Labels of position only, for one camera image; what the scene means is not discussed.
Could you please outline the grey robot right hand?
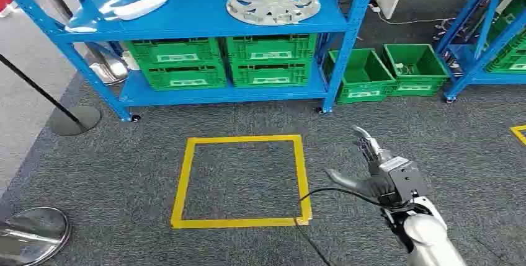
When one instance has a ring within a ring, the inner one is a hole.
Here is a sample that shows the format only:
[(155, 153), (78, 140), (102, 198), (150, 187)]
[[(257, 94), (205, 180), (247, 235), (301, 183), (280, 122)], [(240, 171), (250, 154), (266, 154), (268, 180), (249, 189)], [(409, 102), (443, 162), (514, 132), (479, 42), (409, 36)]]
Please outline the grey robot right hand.
[(358, 195), (369, 199), (379, 198), (392, 192), (394, 187), (380, 165), (393, 158), (391, 151), (381, 148), (377, 140), (363, 128), (352, 125), (355, 143), (361, 150), (367, 164), (370, 176), (366, 179), (353, 179), (342, 175), (335, 169), (326, 169), (328, 177), (341, 187), (349, 189)]

